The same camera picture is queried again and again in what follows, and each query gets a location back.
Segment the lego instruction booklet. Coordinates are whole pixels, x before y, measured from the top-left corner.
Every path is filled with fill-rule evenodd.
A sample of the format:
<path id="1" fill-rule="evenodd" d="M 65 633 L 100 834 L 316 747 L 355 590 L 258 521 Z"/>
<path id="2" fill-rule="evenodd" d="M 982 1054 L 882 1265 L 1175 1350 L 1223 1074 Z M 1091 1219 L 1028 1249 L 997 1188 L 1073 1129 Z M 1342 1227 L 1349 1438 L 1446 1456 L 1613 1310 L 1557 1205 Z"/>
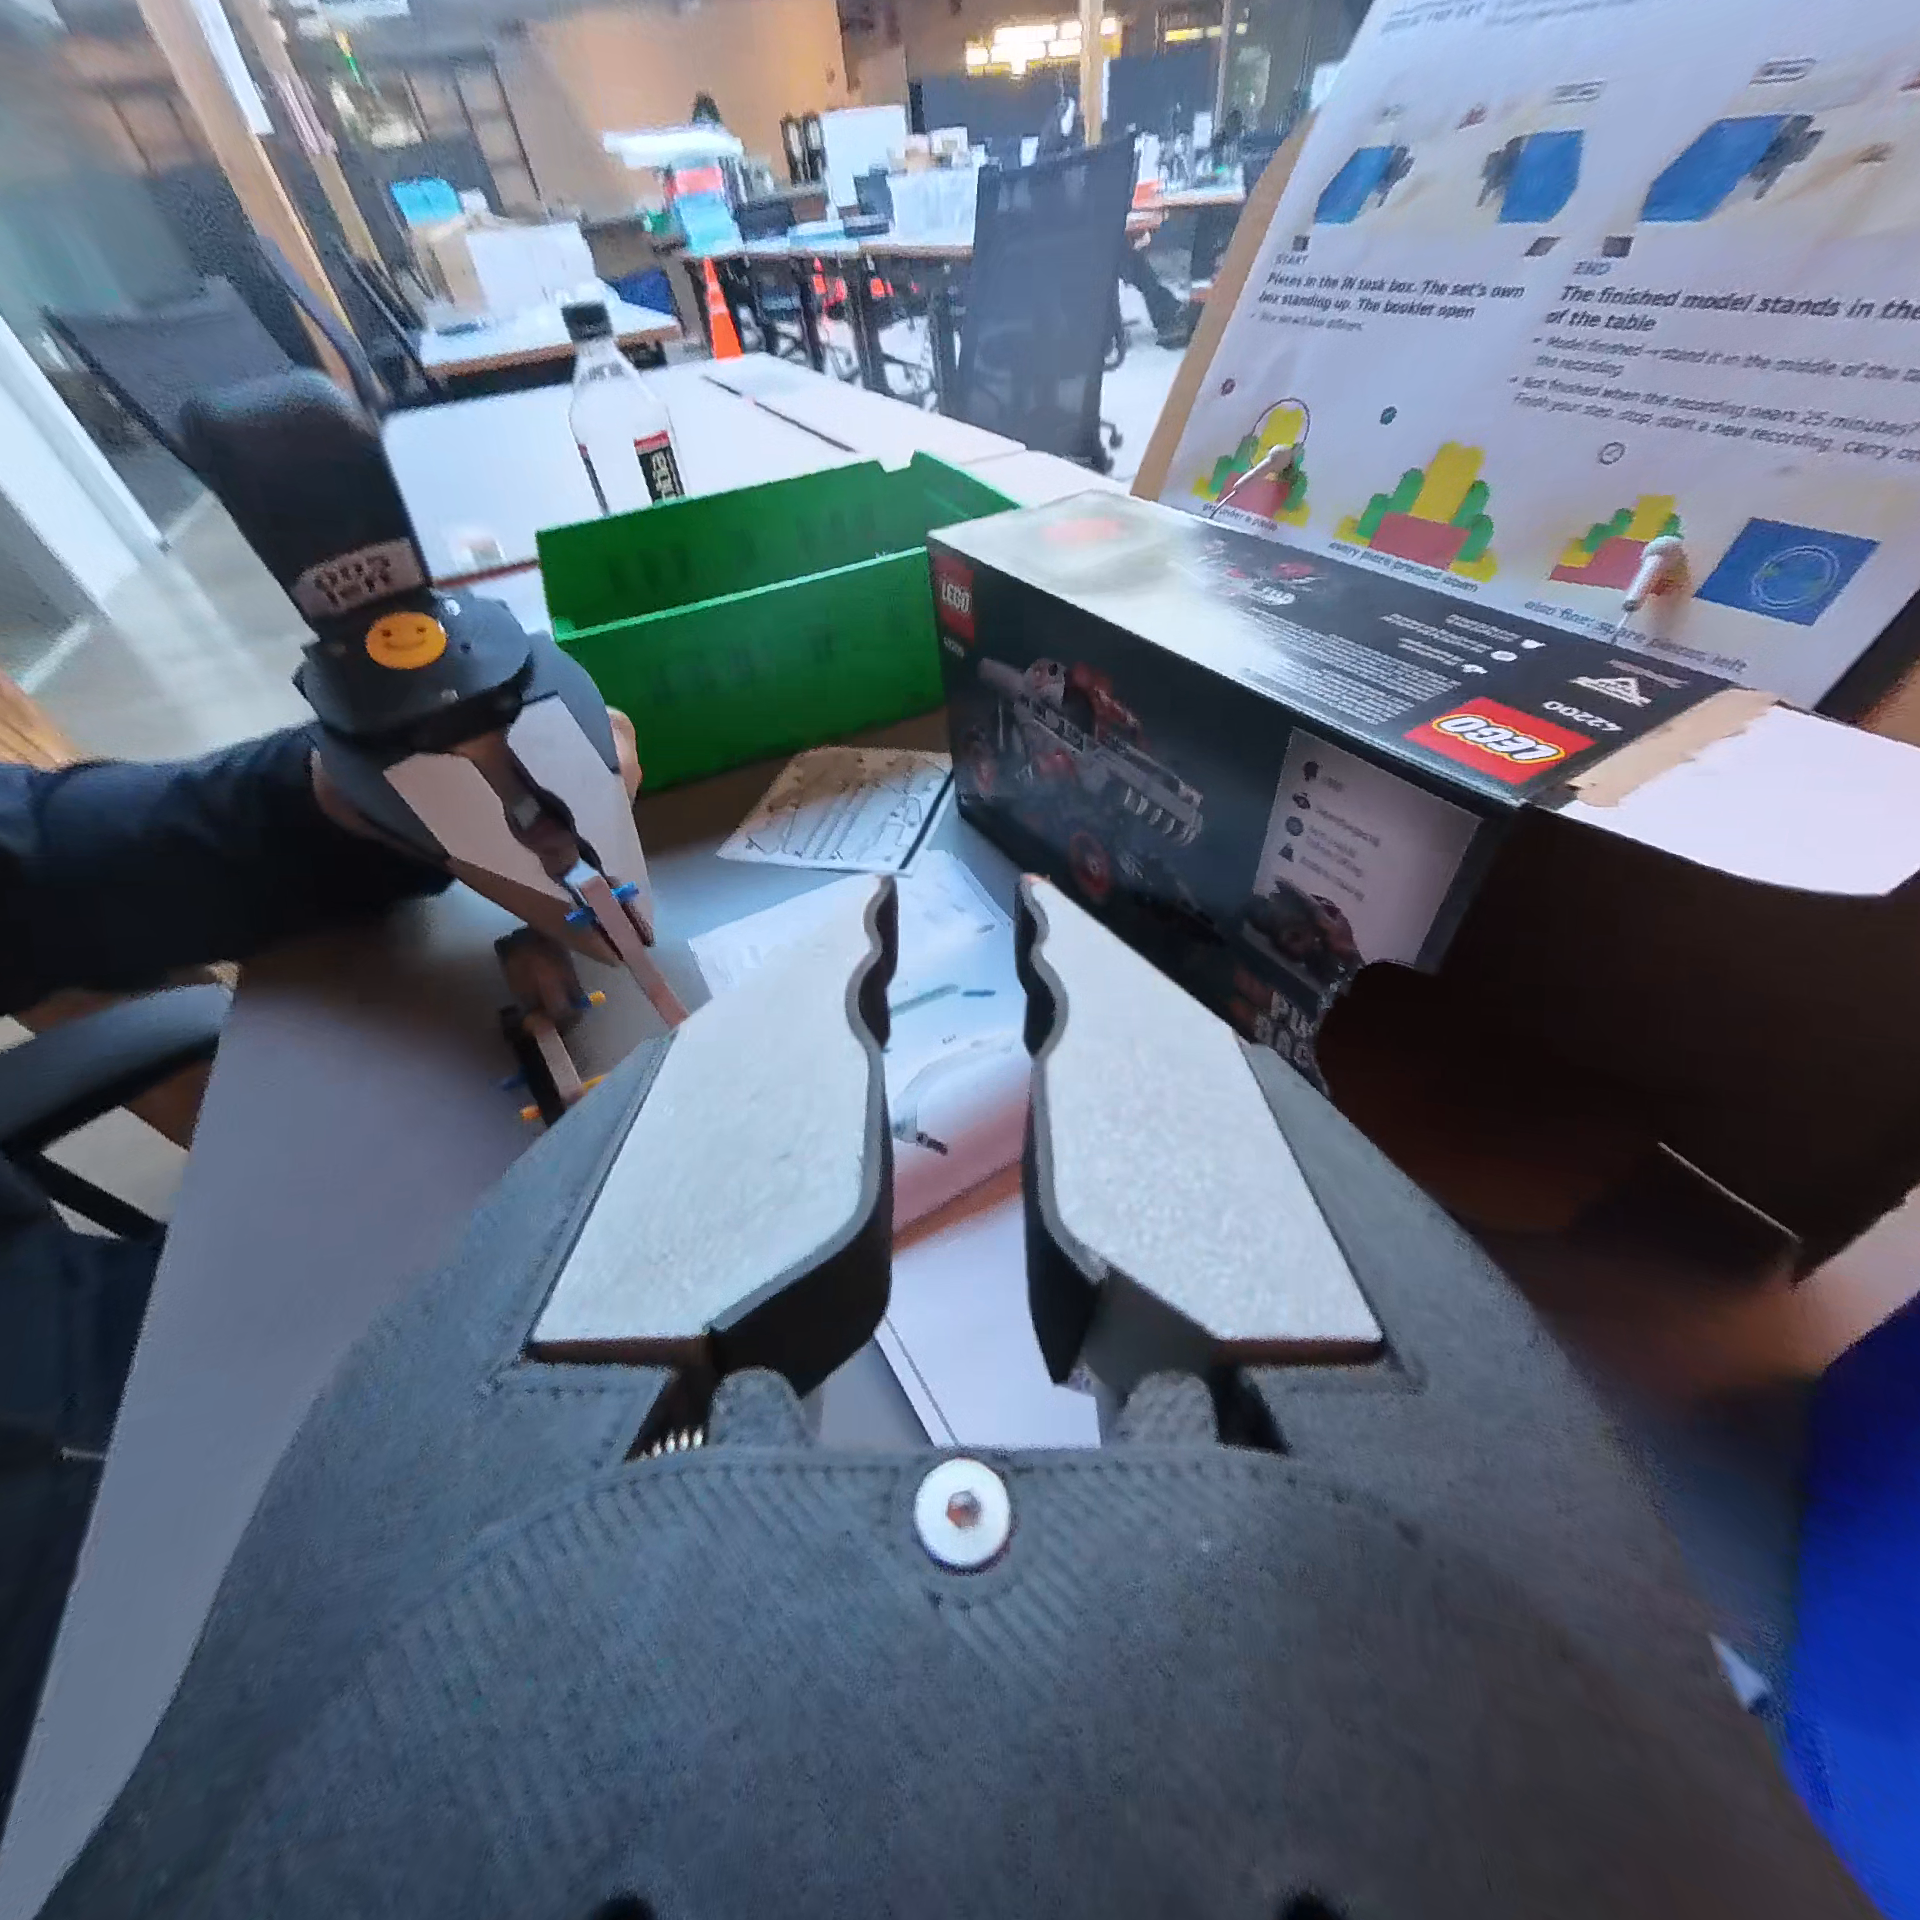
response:
<path id="1" fill-rule="evenodd" d="M 948 851 L 918 856 L 895 904 L 884 1051 L 895 1251 L 881 1355 L 942 1448 L 1091 1448 L 1095 1404 L 1050 1379 L 1026 1306 L 1028 1054 L 1013 924 Z"/>

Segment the clear water bottle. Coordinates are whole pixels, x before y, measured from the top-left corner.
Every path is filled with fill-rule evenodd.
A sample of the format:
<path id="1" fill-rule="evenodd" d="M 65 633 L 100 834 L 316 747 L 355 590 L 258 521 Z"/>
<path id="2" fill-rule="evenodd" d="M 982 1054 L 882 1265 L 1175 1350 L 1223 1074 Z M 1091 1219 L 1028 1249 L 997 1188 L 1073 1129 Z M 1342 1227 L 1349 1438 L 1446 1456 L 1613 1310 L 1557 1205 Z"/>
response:
<path id="1" fill-rule="evenodd" d="M 566 425 L 603 517 L 647 513 L 687 496 L 666 403 L 618 344 L 603 299 L 559 309 L 574 348 Z"/>

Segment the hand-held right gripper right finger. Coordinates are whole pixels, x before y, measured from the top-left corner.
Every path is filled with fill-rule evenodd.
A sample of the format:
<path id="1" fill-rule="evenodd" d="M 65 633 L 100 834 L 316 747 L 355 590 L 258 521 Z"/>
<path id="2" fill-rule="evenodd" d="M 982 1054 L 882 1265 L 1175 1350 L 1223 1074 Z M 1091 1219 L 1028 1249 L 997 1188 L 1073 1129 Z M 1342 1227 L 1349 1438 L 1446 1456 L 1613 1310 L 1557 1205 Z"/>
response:
<path id="1" fill-rule="evenodd" d="M 1238 1033 L 1025 876 L 1026 1304 L 1055 1385 L 1370 1362 L 1385 1332 Z"/>

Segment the white instruction poster board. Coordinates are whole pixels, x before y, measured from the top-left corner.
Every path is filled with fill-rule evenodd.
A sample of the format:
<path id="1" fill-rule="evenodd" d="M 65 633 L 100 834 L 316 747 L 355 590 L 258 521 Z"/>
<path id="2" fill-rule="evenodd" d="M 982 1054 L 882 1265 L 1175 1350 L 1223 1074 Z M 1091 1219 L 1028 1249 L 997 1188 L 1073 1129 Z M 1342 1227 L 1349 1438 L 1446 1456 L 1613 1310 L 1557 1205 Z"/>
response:
<path id="1" fill-rule="evenodd" d="M 1788 701 L 1915 685 L 1918 8 L 1371 5 L 1135 489 Z"/>

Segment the green plastic bin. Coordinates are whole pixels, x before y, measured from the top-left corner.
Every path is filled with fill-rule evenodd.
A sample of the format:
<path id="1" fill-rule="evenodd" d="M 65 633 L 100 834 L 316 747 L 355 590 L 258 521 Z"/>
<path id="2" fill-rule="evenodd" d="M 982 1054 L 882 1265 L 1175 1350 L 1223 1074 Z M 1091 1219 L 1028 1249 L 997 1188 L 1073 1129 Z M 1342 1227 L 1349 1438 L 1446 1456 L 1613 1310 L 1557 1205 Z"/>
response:
<path id="1" fill-rule="evenodd" d="M 662 790 L 934 714 L 929 537 L 1013 508 L 914 454 L 578 518 L 534 550 L 558 646 Z"/>

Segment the black lego set box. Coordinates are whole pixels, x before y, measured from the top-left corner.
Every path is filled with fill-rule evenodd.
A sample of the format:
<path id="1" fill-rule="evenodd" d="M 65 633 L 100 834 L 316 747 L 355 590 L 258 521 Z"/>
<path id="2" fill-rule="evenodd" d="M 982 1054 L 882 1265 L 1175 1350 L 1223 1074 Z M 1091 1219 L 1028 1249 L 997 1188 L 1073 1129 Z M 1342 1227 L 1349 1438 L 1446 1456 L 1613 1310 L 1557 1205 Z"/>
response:
<path id="1" fill-rule="evenodd" d="M 929 536 L 956 800 L 1486 1233 L 1915 1195 L 1915 747 L 1132 496 Z"/>

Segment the white printed paper sheet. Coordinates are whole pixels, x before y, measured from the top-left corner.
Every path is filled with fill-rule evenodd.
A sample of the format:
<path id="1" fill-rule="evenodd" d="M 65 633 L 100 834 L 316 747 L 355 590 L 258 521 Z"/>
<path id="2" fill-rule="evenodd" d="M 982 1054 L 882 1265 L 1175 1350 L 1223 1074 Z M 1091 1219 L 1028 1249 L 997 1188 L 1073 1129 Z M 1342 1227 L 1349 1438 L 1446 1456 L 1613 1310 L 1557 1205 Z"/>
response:
<path id="1" fill-rule="evenodd" d="M 943 752 L 818 747 L 793 756 L 717 856 L 804 873 L 902 873 L 954 787 Z"/>

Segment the black lego beam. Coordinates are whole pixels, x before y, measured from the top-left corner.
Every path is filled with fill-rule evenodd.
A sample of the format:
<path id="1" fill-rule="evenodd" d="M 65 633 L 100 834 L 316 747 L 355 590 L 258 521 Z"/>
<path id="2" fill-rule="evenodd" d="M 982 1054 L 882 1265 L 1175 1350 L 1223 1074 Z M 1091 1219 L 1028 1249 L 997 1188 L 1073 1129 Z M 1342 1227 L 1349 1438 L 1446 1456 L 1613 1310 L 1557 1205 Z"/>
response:
<path id="1" fill-rule="evenodd" d="M 498 934 L 494 961 L 507 994 L 498 1020 L 509 1041 L 533 1032 L 565 1041 L 593 1009 L 570 949 L 538 928 Z"/>

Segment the blue plastic bin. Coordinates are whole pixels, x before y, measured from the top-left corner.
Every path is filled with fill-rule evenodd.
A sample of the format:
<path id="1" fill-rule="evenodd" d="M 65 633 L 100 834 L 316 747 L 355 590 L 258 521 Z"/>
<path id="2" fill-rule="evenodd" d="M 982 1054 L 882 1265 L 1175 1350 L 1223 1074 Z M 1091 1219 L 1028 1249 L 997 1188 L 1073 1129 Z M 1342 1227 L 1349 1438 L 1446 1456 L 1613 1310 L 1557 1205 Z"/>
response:
<path id="1" fill-rule="evenodd" d="M 1807 1413 L 1788 1769 L 1867 1899 L 1918 1915 L 1918 1304 L 1836 1357 Z"/>

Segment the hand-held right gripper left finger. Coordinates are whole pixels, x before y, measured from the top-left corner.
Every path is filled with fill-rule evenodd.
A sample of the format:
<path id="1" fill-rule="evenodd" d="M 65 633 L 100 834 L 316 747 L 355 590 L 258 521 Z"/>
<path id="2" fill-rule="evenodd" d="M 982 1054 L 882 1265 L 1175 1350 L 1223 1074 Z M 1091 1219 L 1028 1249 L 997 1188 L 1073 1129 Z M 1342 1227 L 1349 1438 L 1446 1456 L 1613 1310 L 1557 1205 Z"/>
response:
<path id="1" fill-rule="evenodd" d="M 804 898 L 804 934 L 666 1043 L 542 1310 L 530 1357 L 817 1393 L 892 1289 L 884 1089 L 895 881 Z"/>

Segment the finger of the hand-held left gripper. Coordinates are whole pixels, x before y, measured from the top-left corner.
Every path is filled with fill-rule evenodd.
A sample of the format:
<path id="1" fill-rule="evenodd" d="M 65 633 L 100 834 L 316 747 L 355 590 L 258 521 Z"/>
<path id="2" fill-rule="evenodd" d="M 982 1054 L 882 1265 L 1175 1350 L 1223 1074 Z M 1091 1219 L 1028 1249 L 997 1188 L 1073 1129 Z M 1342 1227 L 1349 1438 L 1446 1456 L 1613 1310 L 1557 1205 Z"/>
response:
<path id="1" fill-rule="evenodd" d="M 507 756 L 507 730 L 453 750 L 397 756 L 381 770 L 381 793 L 391 797 L 391 829 L 463 886 L 570 952 L 618 970 L 605 949 L 570 931 L 571 901 L 517 834 L 514 804 L 527 793 Z"/>
<path id="2" fill-rule="evenodd" d="M 618 774 L 607 712 L 594 701 L 588 706 L 598 731 L 559 694 L 523 706 L 513 721 L 507 756 L 527 793 L 527 800 L 514 804 L 517 834 L 558 883 L 578 858 L 613 881 L 634 881 L 657 939 L 654 889 L 634 806 Z"/>

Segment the black mesh office chair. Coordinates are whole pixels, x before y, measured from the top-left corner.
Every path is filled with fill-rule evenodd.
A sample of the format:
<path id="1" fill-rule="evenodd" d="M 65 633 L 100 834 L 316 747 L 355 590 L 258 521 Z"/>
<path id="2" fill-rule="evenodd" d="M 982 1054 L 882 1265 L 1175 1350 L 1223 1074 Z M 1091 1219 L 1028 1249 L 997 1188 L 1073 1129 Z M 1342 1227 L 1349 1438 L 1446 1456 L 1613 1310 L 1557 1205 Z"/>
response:
<path id="1" fill-rule="evenodd" d="M 1108 474 L 1102 382 L 1117 316 L 1135 152 L 1103 142 L 975 174 L 943 412 Z"/>

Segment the person's left forearm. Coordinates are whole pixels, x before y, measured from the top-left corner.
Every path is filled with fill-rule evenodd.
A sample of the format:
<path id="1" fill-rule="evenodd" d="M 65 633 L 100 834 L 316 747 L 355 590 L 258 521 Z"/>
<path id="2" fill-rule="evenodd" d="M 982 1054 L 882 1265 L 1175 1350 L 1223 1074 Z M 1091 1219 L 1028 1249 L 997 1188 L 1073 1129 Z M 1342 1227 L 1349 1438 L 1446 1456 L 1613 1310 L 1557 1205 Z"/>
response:
<path id="1" fill-rule="evenodd" d="M 2 1013 L 147 992 L 449 889 L 331 816 L 300 728 L 197 758 L 2 770 Z"/>

